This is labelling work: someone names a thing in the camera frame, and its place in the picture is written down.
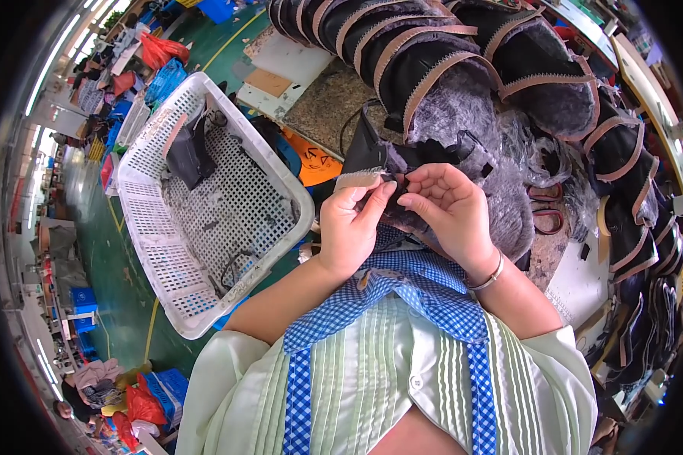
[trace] silver bangle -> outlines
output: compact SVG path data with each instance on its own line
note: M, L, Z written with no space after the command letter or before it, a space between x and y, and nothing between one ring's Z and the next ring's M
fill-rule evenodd
M496 279L498 279L498 277L501 275L501 272L503 271L503 263L504 263L503 253L501 253L501 250L498 250L498 256L499 256L498 268L496 268L496 271L493 272L493 275L491 275L491 278L488 278L488 281L486 281L485 283L483 283L480 286L475 286L475 287L468 286L468 290L481 290L484 287L491 286L496 281Z

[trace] light green blouse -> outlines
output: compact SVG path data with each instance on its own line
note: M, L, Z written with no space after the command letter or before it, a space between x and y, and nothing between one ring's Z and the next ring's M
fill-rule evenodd
M519 341L486 314L497 452L586 453L596 421L589 369L571 327ZM190 378L177 453L282 453L288 356L216 333ZM312 453L367 453L415 404L471 451L464 344L385 297L312 348Z

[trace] white plastic basket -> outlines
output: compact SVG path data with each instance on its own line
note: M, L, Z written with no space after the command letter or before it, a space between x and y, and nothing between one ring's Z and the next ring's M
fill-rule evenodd
M205 136L218 168L193 191L174 188L174 198L187 198L177 213L162 193L162 148L180 116L193 118L206 95L228 119ZM167 318L187 339L201 337L232 311L306 235L314 217L306 189L204 73L185 79L159 106L121 160L117 181L142 267ZM217 222L207 224L208 216ZM219 270L233 272L229 282ZM231 287L219 296L217 285Z
M129 108L127 118L121 124L121 128L116 136L116 143L120 146L129 146L132 141L136 139L139 132L142 130L145 122L149 118L151 112L149 107L144 103L144 94L146 90L141 90L135 97L132 107Z

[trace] orange label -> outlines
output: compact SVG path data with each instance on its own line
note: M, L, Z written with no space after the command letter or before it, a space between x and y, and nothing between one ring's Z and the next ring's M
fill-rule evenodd
M342 164L324 150L286 128L283 129L283 136L301 159L299 179L304 187L313 187L342 173Z

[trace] floor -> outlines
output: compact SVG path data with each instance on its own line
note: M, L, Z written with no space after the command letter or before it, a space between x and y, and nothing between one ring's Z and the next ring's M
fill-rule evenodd
M253 69L242 53L243 39L253 39L268 24L257 5L238 12L239 20L216 25L206 17L188 19L171 38L187 45L192 69L200 65L215 82L228 81L234 91L244 74ZM117 358L125 368L151 359L155 370L178 368L189 376L194 360L215 332L197 340L179 336L164 315L132 246L118 197L108 198L98 185L98 164L84 164L81 151L66 156L66 194L69 212L76 222L82 261L99 305L100 327L90 332L101 359ZM269 286L296 265L289 253L254 293Z

